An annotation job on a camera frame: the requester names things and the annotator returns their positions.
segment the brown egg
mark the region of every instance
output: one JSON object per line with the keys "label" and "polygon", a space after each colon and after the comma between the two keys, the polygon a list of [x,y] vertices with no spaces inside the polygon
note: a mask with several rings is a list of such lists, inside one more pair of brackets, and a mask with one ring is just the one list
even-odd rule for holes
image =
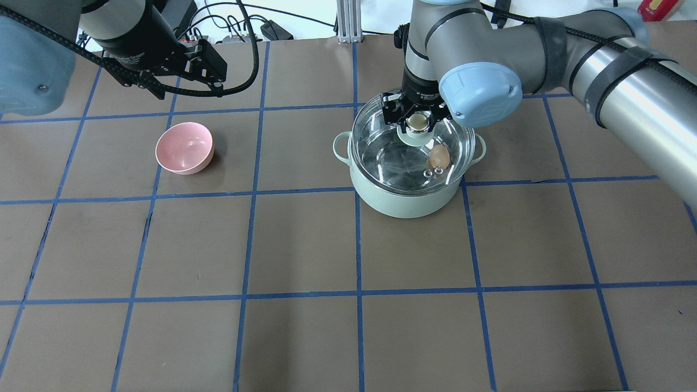
{"label": "brown egg", "polygon": [[450,152],[447,150],[447,147],[442,144],[435,145],[431,149],[427,164],[433,168],[440,166],[443,169],[447,169],[450,166]]}

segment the glass lid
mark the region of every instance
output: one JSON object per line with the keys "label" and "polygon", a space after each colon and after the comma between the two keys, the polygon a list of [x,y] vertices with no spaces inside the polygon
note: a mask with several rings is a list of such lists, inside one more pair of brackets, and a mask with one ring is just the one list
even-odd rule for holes
{"label": "glass lid", "polygon": [[427,195],[460,181],[473,158],[474,130],[443,119],[425,132],[429,115],[413,114],[404,128],[388,125],[381,96],[374,97],[353,123],[354,164],[372,183],[398,195]]}

